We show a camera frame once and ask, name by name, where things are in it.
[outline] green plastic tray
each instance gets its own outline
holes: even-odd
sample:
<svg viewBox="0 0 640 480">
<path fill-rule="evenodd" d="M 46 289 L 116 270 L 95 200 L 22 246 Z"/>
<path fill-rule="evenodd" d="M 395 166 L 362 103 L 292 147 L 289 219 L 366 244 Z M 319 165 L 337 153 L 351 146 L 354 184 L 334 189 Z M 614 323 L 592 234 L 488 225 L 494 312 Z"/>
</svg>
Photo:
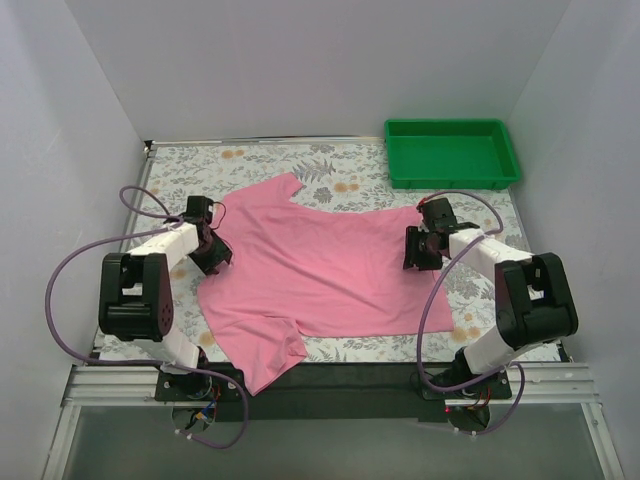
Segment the green plastic tray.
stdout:
<svg viewBox="0 0 640 480">
<path fill-rule="evenodd" d="M 393 188 L 499 190 L 520 180 L 500 120 L 391 119 L 385 134 Z"/>
</svg>

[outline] floral pattern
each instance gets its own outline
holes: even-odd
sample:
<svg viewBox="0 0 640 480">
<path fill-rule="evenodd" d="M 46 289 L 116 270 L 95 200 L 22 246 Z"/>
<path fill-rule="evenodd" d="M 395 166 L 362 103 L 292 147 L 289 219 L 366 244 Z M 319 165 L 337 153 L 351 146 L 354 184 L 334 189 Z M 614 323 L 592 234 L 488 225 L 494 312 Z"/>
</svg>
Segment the floral pattern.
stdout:
<svg viewBox="0 0 640 480">
<path fill-rule="evenodd" d="M 206 195 L 221 200 L 227 193 L 293 172 L 304 184 L 293 201 L 328 212 L 364 212 L 416 205 L 428 191 L 393 190 L 389 184 L 386 150 L 380 143 L 360 144 L 249 144 L 241 146 L 175 146 L 158 148 L 146 186 L 171 212 L 184 210 L 188 195 Z M 516 248 L 526 248 L 508 191 L 479 192 L 500 213 L 505 231 L 498 239 Z M 462 195 L 448 195 L 456 214 L 484 229 L 497 225 L 491 212 Z M 150 199 L 141 208 L 162 213 Z M 158 221 L 138 217 L 134 230 L 158 227 Z M 203 276 L 188 260 L 171 272 L 176 325 L 210 360 L 226 361 L 209 331 L 197 303 L 196 289 Z M 425 361 L 451 361 L 455 352 L 484 334 L 495 324 L 493 286 L 464 265 L 452 270 L 445 281 L 455 329 L 424 337 Z M 415 358 L 416 336 L 396 335 L 363 338 L 304 338 L 310 362 L 403 362 Z M 96 350 L 104 359 L 145 358 L 131 344 L 99 334 Z M 530 361 L 558 361 L 555 345 L 528 352 Z"/>
</svg>

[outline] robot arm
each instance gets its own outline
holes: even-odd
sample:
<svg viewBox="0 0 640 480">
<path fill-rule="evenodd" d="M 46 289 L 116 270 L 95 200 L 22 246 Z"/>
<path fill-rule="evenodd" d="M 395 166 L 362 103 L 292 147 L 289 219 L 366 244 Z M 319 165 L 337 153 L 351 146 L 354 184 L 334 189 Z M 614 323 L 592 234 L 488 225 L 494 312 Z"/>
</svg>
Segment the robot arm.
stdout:
<svg viewBox="0 0 640 480">
<path fill-rule="evenodd" d="M 446 198 L 420 202 L 418 211 L 423 222 L 407 228 L 405 269 L 439 270 L 443 257 L 454 258 L 485 235 L 473 223 L 458 223 Z M 533 255 L 487 237 L 461 261 L 494 283 L 496 325 L 456 353 L 441 382 L 465 382 L 577 331 L 578 317 L 557 255 Z M 541 292 L 539 298 L 532 298 L 531 290 Z"/>
<path fill-rule="evenodd" d="M 127 253 L 108 254 L 102 262 L 100 329 L 131 342 L 167 365 L 196 368 L 204 352 L 178 328 L 173 328 L 173 299 L 169 272 L 187 255 L 205 275 L 229 263 L 231 250 L 210 227 L 213 201 L 191 196 L 181 215 L 182 225 L 156 235 Z M 181 370 L 167 373 L 188 377 Z"/>
</svg>

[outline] purple cable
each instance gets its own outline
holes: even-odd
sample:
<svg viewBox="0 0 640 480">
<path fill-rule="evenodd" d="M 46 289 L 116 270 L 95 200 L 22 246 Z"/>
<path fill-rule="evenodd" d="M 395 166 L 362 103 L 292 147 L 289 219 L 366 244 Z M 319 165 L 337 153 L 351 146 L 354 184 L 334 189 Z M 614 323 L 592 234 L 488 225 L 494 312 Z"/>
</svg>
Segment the purple cable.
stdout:
<svg viewBox="0 0 640 480">
<path fill-rule="evenodd" d="M 432 195 L 429 195 L 429 196 L 425 197 L 425 199 L 423 201 L 428 202 L 432 198 L 438 197 L 440 195 L 449 194 L 449 193 L 457 193 L 457 194 L 460 194 L 460 195 L 466 195 L 467 197 L 471 197 L 471 198 L 473 198 L 475 200 L 478 200 L 480 203 L 485 205 L 489 210 L 491 210 L 491 213 L 493 213 L 493 215 L 498 220 L 498 228 L 494 228 L 494 229 L 491 229 L 491 230 L 485 232 L 485 235 L 494 235 L 494 234 L 500 233 L 500 232 L 502 232 L 504 230 L 504 222 L 502 221 L 502 218 L 500 217 L 500 214 L 498 213 L 498 211 L 491 204 L 489 204 L 489 202 L 487 202 L 484 198 L 480 197 L 479 195 L 476 195 L 476 194 L 473 194 L 473 193 L 469 193 L 469 192 L 465 192 L 463 190 L 446 190 L 446 191 L 437 192 L 437 193 L 434 193 Z M 431 310 L 431 305 L 433 304 L 433 301 L 436 298 L 436 293 L 438 293 L 438 289 L 442 286 L 442 283 L 444 282 L 444 279 L 447 277 L 447 275 L 449 274 L 451 269 L 462 259 L 462 257 L 469 250 L 471 250 L 478 243 L 480 243 L 482 240 L 484 240 L 484 238 L 485 238 L 484 236 L 480 236 L 480 237 L 474 238 L 469 243 L 469 245 L 467 245 L 465 248 L 463 248 L 460 251 L 460 253 L 458 253 L 458 255 L 456 255 L 455 257 L 453 257 L 451 259 L 449 264 L 442 271 L 442 274 L 440 275 L 440 277 L 438 277 L 438 279 L 436 280 L 436 283 L 434 284 L 433 289 L 431 290 L 431 293 L 429 294 L 429 298 L 427 299 L 427 303 L 424 306 L 424 310 L 422 311 L 422 317 L 420 318 L 420 326 L 418 327 L 418 338 L 417 338 L 417 347 L 416 347 L 416 357 L 417 357 L 416 360 L 417 360 L 417 362 L 416 363 L 417 363 L 417 366 L 418 366 L 418 374 L 420 375 L 420 379 L 422 380 L 422 382 L 425 385 L 427 385 L 427 387 L 429 387 L 434 392 L 450 393 L 450 392 L 457 392 L 457 391 L 463 390 L 465 388 L 471 387 L 473 385 L 476 385 L 476 384 L 482 382 L 483 380 L 491 377 L 492 375 L 495 375 L 496 373 L 498 373 L 499 371 L 501 371 L 504 368 L 502 366 L 494 368 L 492 370 L 489 370 L 488 372 L 483 373 L 482 375 L 479 375 L 478 377 L 476 377 L 476 378 L 474 378 L 472 380 L 469 380 L 467 382 L 461 383 L 459 385 L 453 385 L 451 387 L 440 387 L 440 386 L 435 385 L 435 384 L 433 384 L 433 383 L 431 383 L 429 381 L 429 378 L 427 377 L 427 375 L 426 375 L 426 373 L 424 371 L 424 365 L 422 363 L 422 339 L 424 337 L 424 328 L 425 328 L 425 325 L 427 323 L 427 316 L 429 315 L 429 310 Z M 525 382 L 524 370 L 523 370 L 522 366 L 519 363 L 513 363 L 513 365 L 517 366 L 518 369 L 520 370 L 520 376 L 521 376 L 520 391 L 518 392 L 518 395 L 516 396 L 516 398 L 515 398 L 515 400 L 513 402 L 513 405 L 509 408 L 509 410 L 504 415 L 504 417 L 499 422 L 497 422 L 493 427 L 490 427 L 490 428 L 487 428 L 486 430 L 484 430 L 483 434 L 493 432 L 497 428 L 502 426 L 504 424 L 504 422 L 513 414 L 513 412 L 517 408 L 518 404 L 520 403 L 520 399 L 522 398 L 522 392 L 524 391 L 524 382 Z"/>
<path fill-rule="evenodd" d="M 164 210 L 166 212 L 166 215 L 144 212 L 144 211 L 134 207 L 133 205 L 131 205 L 124 198 L 124 193 L 129 191 L 129 190 L 137 190 L 137 191 L 140 191 L 140 192 L 142 192 L 142 193 L 144 193 L 146 195 L 149 195 L 160 206 L 160 208 L 162 208 L 162 210 Z M 47 327 L 49 327 L 49 332 L 51 332 L 51 336 L 53 337 L 55 342 L 58 344 L 58 346 L 62 350 L 64 350 L 64 352 L 67 355 L 69 355 L 69 356 L 71 356 L 71 357 L 73 357 L 73 358 L 75 358 L 77 360 L 80 360 L 80 361 L 82 361 L 84 363 L 87 363 L 87 364 L 90 364 L 90 365 L 103 365 L 103 366 L 112 366 L 112 367 L 116 367 L 116 366 L 118 366 L 118 367 L 119 366 L 160 367 L 160 366 L 164 365 L 164 362 L 162 362 L 160 360 L 100 360 L 100 359 L 88 357 L 86 355 L 82 355 L 81 353 L 76 352 L 71 347 L 69 347 L 66 343 L 64 343 L 64 340 L 62 340 L 62 338 L 58 334 L 58 330 L 56 329 L 56 326 L 55 326 L 55 323 L 54 323 L 54 320 L 53 320 L 53 314 L 52 314 L 52 310 L 51 310 L 51 297 L 53 295 L 53 286 L 54 286 L 56 280 L 58 279 L 58 276 L 60 275 L 60 272 L 62 272 L 62 269 L 64 267 L 66 267 L 67 264 L 69 262 L 71 262 L 71 260 L 76 258 L 81 253 L 84 253 L 87 250 L 90 250 L 90 249 L 92 249 L 94 247 L 99 247 L 100 245 L 105 245 L 107 243 L 113 243 L 113 242 L 121 242 L 123 240 L 130 240 L 132 238 L 146 237 L 148 235 L 157 235 L 159 233 L 164 233 L 164 232 L 167 232 L 169 230 L 173 230 L 173 229 L 181 226 L 184 223 L 184 220 L 182 219 L 182 217 L 171 215 L 169 213 L 169 210 L 167 210 L 167 207 L 154 194 L 152 194 L 151 192 L 149 192 L 145 188 L 138 187 L 138 186 L 135 186 L 135 185 L 127 185 L 127 186 L 122 187 L 120 189 L 119 196 L 120 196 L 120 201 L 122 201 L 122 203 L 124 203 L 124 205 L 129 210 L 131 210 L 131 211 L 133 211 L 133 212 L 135 212 L 135 213 L 137 213 L 139 215 L 144 215 L 146 217 L 151 217 L 151 218 L 173 220 L 174 223 L 172 223 L 170 227 L 159 228 L 157 230 L 149 230 L 147 232 L 132 233 L 132 234 L 129 234 L 129 235 L 119 235 L 119 236 L 116 236 L 116 237 L 105 238 L 104 240 L 98 240 L 98 241 L 89 243 L 88 245 L 80 247 L 77 250 L 71 252 L 54 269 L 53 273 L 51 274 L 51 278 L 49 279 L 49 282 L 47 283 L 47 289 L 46 289 L 45 295 L 44 295 L 44 315 L 45 315 L 45 317 L 47 319 Z M 218 443 L 215 443 L 215 442 L 203 439 L 203 438 L 195 437 L 193 435 L 189 437 L 189 438 L 191 438 L 191 439 L 193 439 L 193 440 L 195 440 L 195 441 L 197 441 L 199 443 L 202 443 L 203 445 L 206 445 L 208 447 L 215 448 L 215 449 L 226 449 L 226 448 L 229 448 L 229 447 L 235 445 L 238 442 L 238 440 L 240 440 L 240 438 L 244 434 L 245 430 L 247 429 L 247 425 L 249 424 L 249 402 L 248 402 L 248 399 L 247 399 L 247 394 L 245 393 L 245 391 L 242 388 L 242 386 L 236 380 L 234 380 L 233 378 L 228 377 L 226 375 L 223 375 L 221 373 L 211 372 L 209 370 L 201 370 L 201 369 L 198 369 L 198 368 L 184 367 L 184 366 L 175 365 L 175 364 L 172 364 L 171 367 L 172 368 L 177 368 L 179 370 L 184 370 L 185 372 L 200 373 L 200 374 L 203 374 L 203 375 L 208 375 L 210 377 L 214 377 L 214 378 L 223 380 L 225 382 L 231 383 L 238 389 L 238 392 L 240 392 L 240 397 L 242 398 L 242 406 L 243 406 L 244 415 L 243 415 L 242 426 L 240 427 L 240 431 L 238 432 L 238 434 L 229 443 L 218 444 Z M 179 432 L 181 434 L 185 435 L 185 436 L 189 436 L 190 435 L 188 432 L 186 432 L 184 430 L 180 430 Z"/>
</svg>

